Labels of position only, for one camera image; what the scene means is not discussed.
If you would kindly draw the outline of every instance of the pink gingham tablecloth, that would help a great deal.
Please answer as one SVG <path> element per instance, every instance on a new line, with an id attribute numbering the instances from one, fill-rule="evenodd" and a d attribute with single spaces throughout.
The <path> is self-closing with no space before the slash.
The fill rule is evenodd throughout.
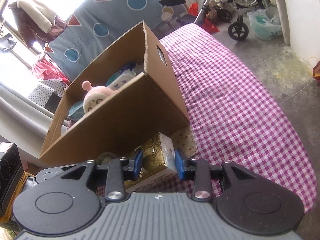
<path id="1" fill-rule="evenodd" d="M 199 158 L 232 160 L 297 194 L 305 212 L 316 200 L 316 176 L 287 117 L 251 71 L 195 24 L 161 39 L 185 100 Z M 214 195 L 220 194 L 212 181 Z M 191 190 L 174 178 L 163 191 Z"/>

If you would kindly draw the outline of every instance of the cardboard box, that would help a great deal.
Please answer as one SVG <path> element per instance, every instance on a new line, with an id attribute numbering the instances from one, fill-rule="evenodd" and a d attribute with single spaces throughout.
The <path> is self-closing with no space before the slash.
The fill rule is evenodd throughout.
<path id="1" fill-rule="evenodd" d="M 92 86 L 104 85 L 129 62 L 143 64 L 144 72 L 61 135 L 70 107 L 84 98 L 82 83 L 89 80 Z M 158 132 L 170 137 L 188 124 L 188 112 L 168 55 L 141 22 L 102 52 L 68 87 L 45 138 L 40 160 L 54 167 L 95 159 L 107 151 L 121 156 Z"/>

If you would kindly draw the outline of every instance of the blue circle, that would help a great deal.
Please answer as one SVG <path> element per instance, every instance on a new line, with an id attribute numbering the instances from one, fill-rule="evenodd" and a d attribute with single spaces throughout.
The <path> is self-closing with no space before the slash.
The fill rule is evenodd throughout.
<path id="1" fill-rule="evenodd" d="M 130 9 L 138 11 L 147 6 L 147 0 L 127 0 L 127 5 Z"/>
<path id="2" fill-rule="evenodd" d="M 93 31 L 99 37 L 105 37 L 109 35 L 109 30 L 101 23 L 96 23 L 93 27 Z"/>
<path id="3" fill-rule="evenodd" d="M 67 49 L 64 53 L 70 61 L 77 61 L 79 59 L 79 52 L 76 49 Z"/>

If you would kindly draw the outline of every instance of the gold gift box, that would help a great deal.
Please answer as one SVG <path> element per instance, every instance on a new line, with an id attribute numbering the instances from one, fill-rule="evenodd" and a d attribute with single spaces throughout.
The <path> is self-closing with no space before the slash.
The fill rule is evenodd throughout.
<path id="1" fill-rule="evenodd" d="M 177 174 L 171 138 L 157 133 L 141 146 L 143 166 L 136 181 L 125 181 L 128 192 L 146 191 Z"/>

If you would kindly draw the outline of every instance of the window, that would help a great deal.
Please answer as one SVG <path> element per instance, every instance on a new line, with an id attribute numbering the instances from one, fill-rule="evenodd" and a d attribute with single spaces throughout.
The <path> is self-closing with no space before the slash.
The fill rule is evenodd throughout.
<path id="1" fill-rule="evenodd" d="M 14 29 L 17 30 L 17 25 L 14 21 L 12 11 L 8 8 L 8 4 L 15 2 L 16 0 L 8 0 L 4 11 L 3 18 L 8 22 Z M 84 1 L 84 0 L 39 0 L 45 3 L 48 7 L 57 12 L 57 14 L 66 20 L 72 12 Z M 40 45 L 35 42 L 33 47 L 37 51 L 41 51 Z M 19 42 L 13 49 L 14 53 L 0 53 L 0 81 L 8 87 L 16 90 L 24 96 L 27 96 L 39 82 L 34 76 L 32 76 L 30 69 L 26 66 L 32 66 L 37 56 L 27 49 L 23 43 Z"/>

